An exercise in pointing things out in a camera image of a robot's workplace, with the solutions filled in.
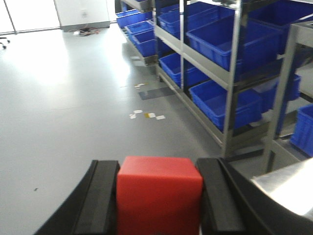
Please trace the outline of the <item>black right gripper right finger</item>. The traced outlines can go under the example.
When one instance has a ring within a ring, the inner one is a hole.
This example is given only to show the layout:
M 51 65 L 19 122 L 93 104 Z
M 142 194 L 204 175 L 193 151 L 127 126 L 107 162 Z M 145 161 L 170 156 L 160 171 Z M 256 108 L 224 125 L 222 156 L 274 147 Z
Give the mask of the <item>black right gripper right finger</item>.
M 199 158 L 204 235 L 311 235 L 313 222 L 275 202 L 227 161 Z

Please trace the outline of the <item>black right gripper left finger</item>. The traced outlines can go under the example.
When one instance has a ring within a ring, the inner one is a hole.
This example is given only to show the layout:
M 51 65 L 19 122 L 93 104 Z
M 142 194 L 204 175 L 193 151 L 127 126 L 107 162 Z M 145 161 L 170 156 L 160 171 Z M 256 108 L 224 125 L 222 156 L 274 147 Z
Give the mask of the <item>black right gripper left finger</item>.
M 118 161 L 93 160 L 76 188 L 37 235 L 115 235 Z

